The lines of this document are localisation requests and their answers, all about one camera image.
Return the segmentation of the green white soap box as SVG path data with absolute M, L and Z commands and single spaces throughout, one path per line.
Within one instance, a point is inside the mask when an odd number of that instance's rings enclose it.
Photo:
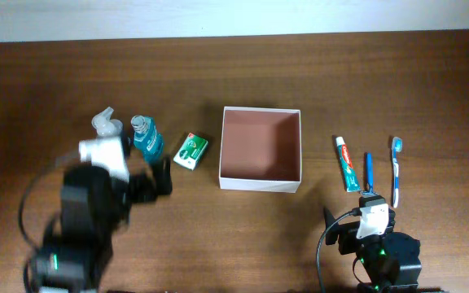
M 208 140 L 194 133 L 188 133 L 183 144 L 173 157 L 173 161 L 183 168 L 195 170 L 207 147 Z

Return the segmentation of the teal mouthwash bottle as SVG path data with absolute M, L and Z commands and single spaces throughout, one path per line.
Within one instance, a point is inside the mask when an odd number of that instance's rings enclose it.
M 164 148 L 164 139 L 156 128 L 152 117 L 136 115 L 131 119 L 134 129 L 134 145 L 142 152 L 148 164 L 160 161 Z

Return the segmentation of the clear foaming soap pump bottle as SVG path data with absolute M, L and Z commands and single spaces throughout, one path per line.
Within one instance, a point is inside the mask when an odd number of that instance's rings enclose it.
M 125 132 L 124 124 L 118 119 L 112 119 L 113 112 L 112 107 L 107 107 L 92 118 L 91 124 L 98 138 L 119 137 L 124 156 L 128 159 L 131 154 L 131 141 Z

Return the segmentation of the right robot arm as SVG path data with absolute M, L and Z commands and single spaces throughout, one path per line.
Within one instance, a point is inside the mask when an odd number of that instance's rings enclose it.
M 360 280 L 358 292 L 416 292 L 422 271 L 421 242 L 394 230 L 396 213 L 380 195 L 366 195 L 359 206 L 334 217 L 323 209 L 325 230 L 317 245 L 316 266 L 321 270 L 321 247 L 337 244 L 339 253 L 355 255 L 369 282 Z

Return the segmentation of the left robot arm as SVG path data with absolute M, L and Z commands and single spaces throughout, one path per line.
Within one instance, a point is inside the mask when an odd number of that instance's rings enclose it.
M 112 236 L 129 224 L 135 204 L 154 203 L 173 191 L 171 159 L 128 181 L 100 166 L 79 164 L 64 172 L 61 209 L 44 229 L 42 245 L 25 261 L 27 292 L 96 292 L 112 255 Z

